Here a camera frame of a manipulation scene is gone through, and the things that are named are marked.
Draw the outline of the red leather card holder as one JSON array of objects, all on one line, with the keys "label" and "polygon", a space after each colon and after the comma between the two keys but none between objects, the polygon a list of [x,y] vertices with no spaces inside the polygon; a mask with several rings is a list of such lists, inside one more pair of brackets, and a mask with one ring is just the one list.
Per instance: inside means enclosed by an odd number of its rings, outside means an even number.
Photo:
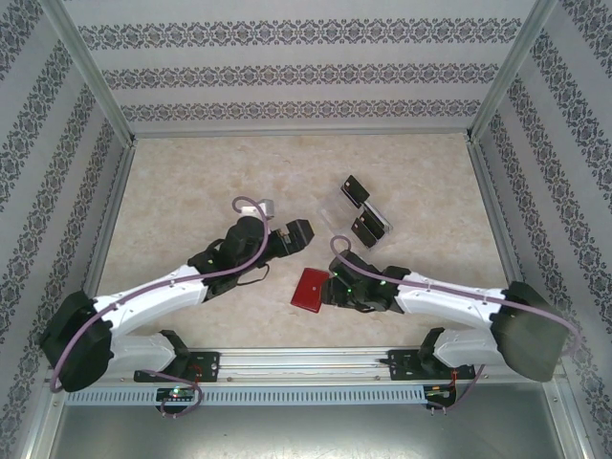
[{"label": "red leather card holder", "polygon": [[318,314],[322,304],[321,288],[328,279],[329,274],[325,271],[305,268],[290,304],[304,311]]}]

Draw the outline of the clear acrylic card stand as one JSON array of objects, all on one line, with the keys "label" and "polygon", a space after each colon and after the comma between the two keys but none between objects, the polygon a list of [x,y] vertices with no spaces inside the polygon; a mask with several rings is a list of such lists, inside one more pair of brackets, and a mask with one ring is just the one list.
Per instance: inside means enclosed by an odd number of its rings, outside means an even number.
[{"label": "clear acrylic card stand", "polygon": [[341,192],[340,189],[330,192],[320,202],[318,214],[334,235],[342,235],[347,237],[352,244],[352,251],[359,254],[368,253],[381,248],[389,239],[389,235],[393,230],[391,225],[390,230],[384,230],[383,238],[374,246],[367,247],[361,240],[351,231],[351,226],[354,220],[361,217],[363,213],[363,205],[356,208],[348,198]]}]

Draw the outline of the dark green VIP card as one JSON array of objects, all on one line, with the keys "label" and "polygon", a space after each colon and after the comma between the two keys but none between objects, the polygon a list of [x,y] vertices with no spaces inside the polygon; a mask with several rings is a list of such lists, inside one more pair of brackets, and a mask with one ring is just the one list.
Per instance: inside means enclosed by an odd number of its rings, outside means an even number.
[{"label": "dark green VIP card", "polygon": [[351,231],[367,247],[376,245],[384,236],[383,229],[365,217],[356,218],[351,226]]},{"label": "dark green VIP card", "polygon": [[342,183],[340,190],[356,208],[360,208],[370,197],[367,189],[353,175]]},{"label": "dark green VIP card", "polygon": [[388,220],[382,215],[382,213],[371,203],[365,202],[363,204],[363,213],[361,218],[365,224],[370,226],[376,225],[383,230],[390,230],[391,225]]}]

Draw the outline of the grey metal panel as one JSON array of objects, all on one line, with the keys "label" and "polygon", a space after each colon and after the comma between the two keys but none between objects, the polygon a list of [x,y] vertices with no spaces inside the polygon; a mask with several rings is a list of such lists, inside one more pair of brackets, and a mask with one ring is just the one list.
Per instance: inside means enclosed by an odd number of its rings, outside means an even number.
[{"label": "grey metal panel", "polygon": [[494,390],[448,414],[417,405],[56,406],[28,459],[592,459],[545,398]]}]

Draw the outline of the circuit board with green light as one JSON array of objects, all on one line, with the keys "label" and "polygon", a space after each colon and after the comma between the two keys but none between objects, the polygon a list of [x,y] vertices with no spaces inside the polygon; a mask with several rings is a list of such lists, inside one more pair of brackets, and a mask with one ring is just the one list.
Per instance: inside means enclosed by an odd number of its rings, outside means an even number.
[{"label": "circuit board with green light", "polygon": [[196,399],[196,391],[186,387],[159,388],[156,392],[158,403],[192,404]]}]

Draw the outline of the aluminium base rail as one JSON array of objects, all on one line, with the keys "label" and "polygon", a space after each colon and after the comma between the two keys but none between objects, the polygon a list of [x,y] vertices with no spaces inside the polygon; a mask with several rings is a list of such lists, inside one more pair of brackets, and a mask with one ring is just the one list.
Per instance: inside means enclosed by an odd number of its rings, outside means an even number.
[{"label": "aluminium base rail", "polygon": [[[44,355],[51,367],[59,371],[58,384],[68,392],[77,392],[96,383],[120,380],[135,383],[193,383],[159,373],[159,370],[167,367],[176,357],[190,352],[220,354],[217,383],[299,380],[392,381],[387,365],[380,363],[390,350],[392,349],[306,348],[248,351],[137,347],[122,352],[102,347],[99,350],[86,352],[73,350],[65,361],[60,358],[57,350],[46,351]],[[504,365],[481,366],[516,374]]]}]

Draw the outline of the aluminium side rail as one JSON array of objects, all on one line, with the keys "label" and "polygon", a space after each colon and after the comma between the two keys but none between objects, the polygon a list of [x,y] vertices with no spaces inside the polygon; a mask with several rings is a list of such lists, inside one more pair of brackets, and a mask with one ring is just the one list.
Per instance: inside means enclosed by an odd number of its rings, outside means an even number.
[{"label": "aluminium side rail", "polygon": [[68,297],[97,291],[120,201],[127,181],[134,146],[115,148],[100,139],[85,170],[85,176],[68,221],[61,249],[76,252],[67,260],[71,278],[63,288],[55,310],[62,313]]},{"label": "aluminium side rail", "polygon": [[[503,288],[503,291],[510,293],[512,299],[520,299],[517,294],[523,293],[524,288],[517,289],[514,285],[518,286],[522,283],[523,275],[518,267],[511,237],[505,225],[502,208],[498,203],[489,170],[479,145],[467,139],[466,146],[507,280],[508,286]],[[502,305],[501,309],[493,315],[493,336],[501,341],[502,347],[506,350],[511,347],[530,351],[539,350],[541,342],[537,332],[539,331],[538,325],[542,325],[543,320],[543,317],[521,310],[516,306]]]}]

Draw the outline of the aluminium frame post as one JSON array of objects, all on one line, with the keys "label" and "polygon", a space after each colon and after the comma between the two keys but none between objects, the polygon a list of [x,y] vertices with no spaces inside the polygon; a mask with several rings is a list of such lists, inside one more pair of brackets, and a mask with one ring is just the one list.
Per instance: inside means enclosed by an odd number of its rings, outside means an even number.
[{"label": "aluminium frame post", "polygon": [[123,144],[131,143],[135,135],[114,98],[101,70],[90,53],[63,0],[38,0],[59,38],[91,89],[105,117]]},{"label": "aluminium frame post", "polygon": [[484,97],[475,118],[467,130],[466,140],[475,143],[482,137],[495,110],[514,81],[541,29],[557,4],[557,0],[535,0],[516,39],[506,55],[492,86]]}]

